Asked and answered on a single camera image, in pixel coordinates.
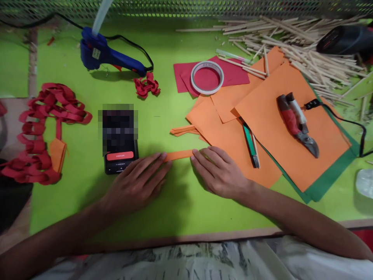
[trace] phone screen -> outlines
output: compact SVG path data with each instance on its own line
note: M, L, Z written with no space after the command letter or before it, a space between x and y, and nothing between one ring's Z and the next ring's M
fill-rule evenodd
M122 172L138 159L137 129L133 110L103 110L103 148L105 173Z

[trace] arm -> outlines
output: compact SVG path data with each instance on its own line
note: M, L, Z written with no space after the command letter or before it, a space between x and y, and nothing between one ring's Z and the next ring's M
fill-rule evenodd
M131 163L114 180L97 203L29 237L0 256L0 279L28 279L48 267L57 257L69 255L125 214L135 212L159 194L171 162L166 153Z
M212 193L275 219L306 243L325 252L351 259L373 261L365 243L339 223L314 209L246 179L226 152L208 147L194 150L192 163Z

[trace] roll of tape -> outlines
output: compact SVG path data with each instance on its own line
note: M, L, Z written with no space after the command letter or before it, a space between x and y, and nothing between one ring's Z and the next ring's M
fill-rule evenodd
M214 88L213 90L210 90L210 91L206 91L206 90L203 90L203 89L199 88L195 84L195 80L194 80L195 74L197 73L198 70L200 70L202 68L211 68L211 69L214 69L219 74L220 83L217 86L217 88ZM202 93L204 95L212 95L212 94L216 93L221 88L221 86L223 85L223 82L224 82L224 72L223 72L223 69L217 63L215 63L213 61L202 61L200 63L197 63L193 67L192 74L190 75L190 80L192 82L193 88L196 91L198 91L199 93Z

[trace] wooden table edge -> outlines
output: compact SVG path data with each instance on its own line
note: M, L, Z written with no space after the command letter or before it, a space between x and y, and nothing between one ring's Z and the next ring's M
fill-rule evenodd
M346 220L339 223L348 229L373 227L373 219ZM114 252L120 250L145 249L183 243L220 242L225 240L239 240L244 238L275 237L282 236L284 234L285 233L278 227L265 227L260 229L247 229L241 231L170 236L162 238L151 238L146 240L120 241L113 243L97 242L82 244L74 251L74 254L82 255L95 254L100 252Z

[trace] red button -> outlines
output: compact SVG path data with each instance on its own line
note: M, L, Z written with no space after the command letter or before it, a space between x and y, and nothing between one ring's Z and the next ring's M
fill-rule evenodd
M133 158L133 152L109 153L106 158L108 160L120 160Z

